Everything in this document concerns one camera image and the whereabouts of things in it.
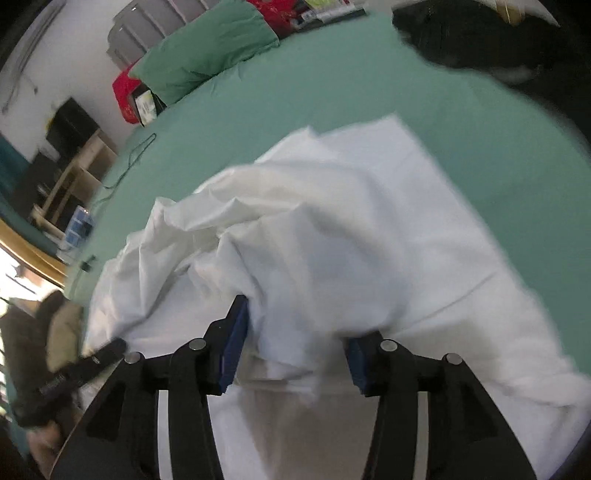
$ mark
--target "white wall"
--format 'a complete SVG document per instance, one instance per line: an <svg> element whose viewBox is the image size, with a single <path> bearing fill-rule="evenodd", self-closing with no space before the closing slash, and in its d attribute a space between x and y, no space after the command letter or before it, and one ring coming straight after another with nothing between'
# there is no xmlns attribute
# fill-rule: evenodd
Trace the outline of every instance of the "white wall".
<svg viewBox="0 0 591 480"><path fill-rule="evenodd" d="M121 147L134 126L123 120L112 83L119 69L107 55L113 17L129 0L67 0L33 52L18 97L0 114L0 132L29 160L45 145L46 127L68 97Z"/></svg>

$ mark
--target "curtain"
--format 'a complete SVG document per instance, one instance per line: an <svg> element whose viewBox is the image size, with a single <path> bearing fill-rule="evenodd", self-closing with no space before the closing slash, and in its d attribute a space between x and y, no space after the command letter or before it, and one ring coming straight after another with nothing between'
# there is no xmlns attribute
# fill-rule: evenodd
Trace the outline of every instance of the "curtain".
<svg viewBox="0 0 591 480"><path fill-rule="evenodd" d="M0 134L0 194L10 198L29 162Z"/></svg>

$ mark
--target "red bag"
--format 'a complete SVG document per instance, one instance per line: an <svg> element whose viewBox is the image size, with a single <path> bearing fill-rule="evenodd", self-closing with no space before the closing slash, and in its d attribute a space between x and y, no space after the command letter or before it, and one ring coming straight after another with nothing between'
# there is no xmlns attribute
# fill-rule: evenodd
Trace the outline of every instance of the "red bag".
<svg viewBox="0 0 591 480"><path fill-rule="evenodd" d="M130 78L129 71L135 65L132 64L122 71L113 82L113 92L119 104L119 109L125 121L129 124L138 124L139 119L135 116L133 107L129 104L129 94L133 92L142 82L137 79Z"/></svg>
<svg viewBox="0 0 591 480"><path fill-rule="evenodd" d="M297 17L294 10L296 0L248 0L262 14L265 21L279 38L288 37L293 33L290 19Z"/></svg>

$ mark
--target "gold frame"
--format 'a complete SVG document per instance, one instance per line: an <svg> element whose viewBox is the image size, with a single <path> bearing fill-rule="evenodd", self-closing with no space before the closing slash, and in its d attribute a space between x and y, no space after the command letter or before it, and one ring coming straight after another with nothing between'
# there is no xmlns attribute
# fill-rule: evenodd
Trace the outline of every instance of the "gold frame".
<svg viewBox="0 0 591 480"><path fill-rule="evenodd" d="M0 245L42 278L63 288L66 265L31 245L0 219Z"/></svg>

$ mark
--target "pillow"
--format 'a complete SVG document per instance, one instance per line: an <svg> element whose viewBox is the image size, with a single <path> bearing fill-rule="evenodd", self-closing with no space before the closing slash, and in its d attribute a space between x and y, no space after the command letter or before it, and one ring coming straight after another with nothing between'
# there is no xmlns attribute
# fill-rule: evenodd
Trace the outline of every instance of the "pillow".
<svg viewBox="0 0 591 480"><path fill-rule="evenodd" d="M45 347L47 341L47 332L49 331L49 325L51 319L55 313L61 308L66 301L64 294L60 290L54 290L40 303L39 307L35 311L35 318L39 321L40 325L43 325L45 329L43 332L43 347Z"/></svg>
<svg viewBox="0 0 591 480"><path fill-rule="evenodd" d="M221 0L165 38L131 69L171 105L214 75L279 45L275 32L245 0Z"/></svg>
<svg viewBox="0 0 591 480"><path fill-rule="evenodd" d="M51 320L47 335L47 368L57 372L79 357L82 334L82 307L66 300Z"/></svg>

